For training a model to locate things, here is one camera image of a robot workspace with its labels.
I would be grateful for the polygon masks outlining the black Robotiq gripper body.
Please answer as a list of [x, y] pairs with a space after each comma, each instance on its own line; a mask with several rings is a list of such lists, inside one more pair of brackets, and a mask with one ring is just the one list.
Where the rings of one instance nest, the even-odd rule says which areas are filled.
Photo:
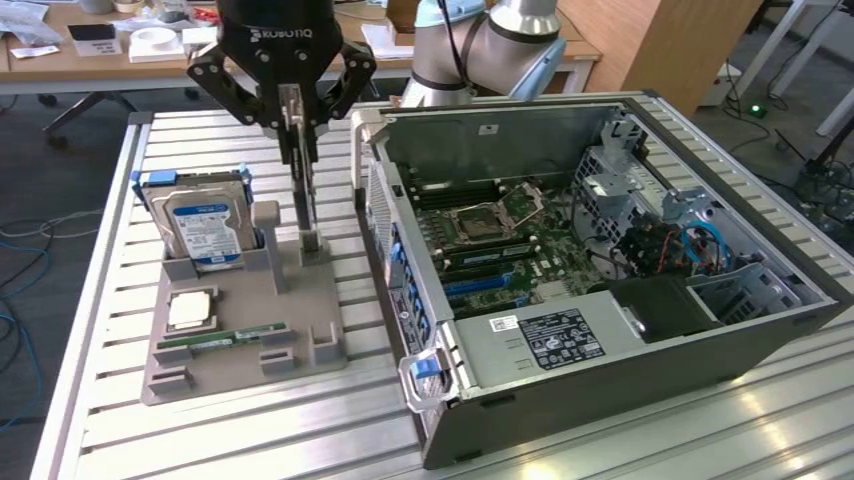
[[248, 115], [262, 125], [283, 121], [279, 87], [300, 89], [307, 122], [328, 121], [315, 83], [343, 45], [331, 1], [219, 1], [219, 47], [258, 83]]

